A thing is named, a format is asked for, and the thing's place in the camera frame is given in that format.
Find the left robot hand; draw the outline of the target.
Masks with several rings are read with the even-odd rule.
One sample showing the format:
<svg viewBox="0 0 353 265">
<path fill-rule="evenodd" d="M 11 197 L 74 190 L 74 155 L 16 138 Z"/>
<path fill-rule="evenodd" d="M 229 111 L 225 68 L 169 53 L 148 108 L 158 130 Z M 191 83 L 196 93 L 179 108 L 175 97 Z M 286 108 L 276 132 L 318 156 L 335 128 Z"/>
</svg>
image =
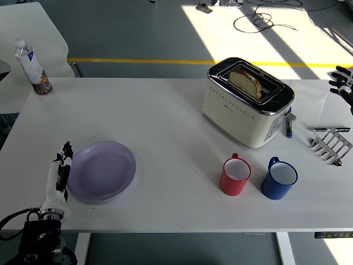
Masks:
<svg viewBox="0 0 353 265">
<path fill-rule="evenodd" d="M 71 171 L 72 158 L 72 146 L 67 141 L 50 165 L 46 184 L 46 199 L 39 211 L 41 219 L 63 219 L 68 197 L 66 185 Z"/>
</svg>

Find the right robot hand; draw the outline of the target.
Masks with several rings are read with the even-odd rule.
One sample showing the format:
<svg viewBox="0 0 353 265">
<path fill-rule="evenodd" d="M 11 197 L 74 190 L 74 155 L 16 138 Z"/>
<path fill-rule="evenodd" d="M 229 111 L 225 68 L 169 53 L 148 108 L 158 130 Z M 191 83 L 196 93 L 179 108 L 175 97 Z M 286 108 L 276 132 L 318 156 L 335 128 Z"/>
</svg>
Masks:
<svg viewBox="0 0 353 265">
<path fill-rule="evenodd" d="M 332 86 L 330 92 L 337 94 L 350 106 L 352 113 L 352 70 L 342 66 L 336 66 L 336 71 L 331 73 L 333 80 L 329 81 Z"/>
</svg>

